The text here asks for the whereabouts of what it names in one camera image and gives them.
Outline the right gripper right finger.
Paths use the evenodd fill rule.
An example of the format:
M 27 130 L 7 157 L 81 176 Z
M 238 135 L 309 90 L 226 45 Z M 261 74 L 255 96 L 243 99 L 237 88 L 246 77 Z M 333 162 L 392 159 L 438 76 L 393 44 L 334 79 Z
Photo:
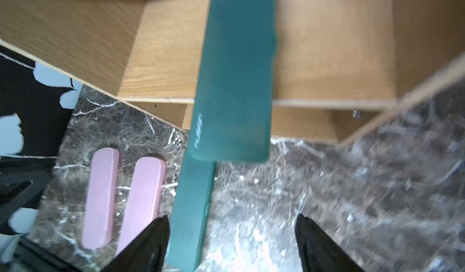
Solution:
M 295 238 L 304 272 L 361 272 L 347 255 L 311 218 L 302 214 L 295 222 Z

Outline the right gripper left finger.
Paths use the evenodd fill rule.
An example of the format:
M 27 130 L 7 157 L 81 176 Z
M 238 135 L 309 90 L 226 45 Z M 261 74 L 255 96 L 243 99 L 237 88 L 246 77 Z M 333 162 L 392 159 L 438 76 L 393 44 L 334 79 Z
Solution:
M 167 216 L 157 217 L 103 270 L 105 272 L 160 272 L 170 238 Z

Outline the pink pencil case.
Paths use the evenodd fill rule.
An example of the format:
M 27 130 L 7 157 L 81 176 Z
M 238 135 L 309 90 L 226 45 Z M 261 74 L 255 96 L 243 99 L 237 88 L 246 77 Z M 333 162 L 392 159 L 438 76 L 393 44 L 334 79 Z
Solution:
M 136 162 L 117 244 L 117 254 L 120 254 L 157 217 L 165 171 L 165 162 L 158 158 L 144 157 Z
M 118 163 L 119 151 L 114 148 L 102 148 L 92 157 L 81 239 L 86 249 L 111 241 Z

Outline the dark green pencil case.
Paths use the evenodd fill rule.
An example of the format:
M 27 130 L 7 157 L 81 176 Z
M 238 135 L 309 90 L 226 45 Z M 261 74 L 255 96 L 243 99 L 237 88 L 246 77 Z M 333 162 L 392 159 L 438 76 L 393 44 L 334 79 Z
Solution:
M 215 162 L 197 160 L 185 152 L 165 257 L 167 264 L 183 272 L 193 272 L 201 263 L 215 174 Z
M 210 0 L 188 142 L 193 158 L 269 158 L 276 1 Z

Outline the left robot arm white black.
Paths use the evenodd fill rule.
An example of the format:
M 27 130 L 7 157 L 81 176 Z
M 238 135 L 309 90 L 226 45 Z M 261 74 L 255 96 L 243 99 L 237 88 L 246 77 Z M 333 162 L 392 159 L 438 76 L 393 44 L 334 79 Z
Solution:
M 79 269 L 28 240 L 53 158 L 1 159 L 1 271 L 77 272 Z

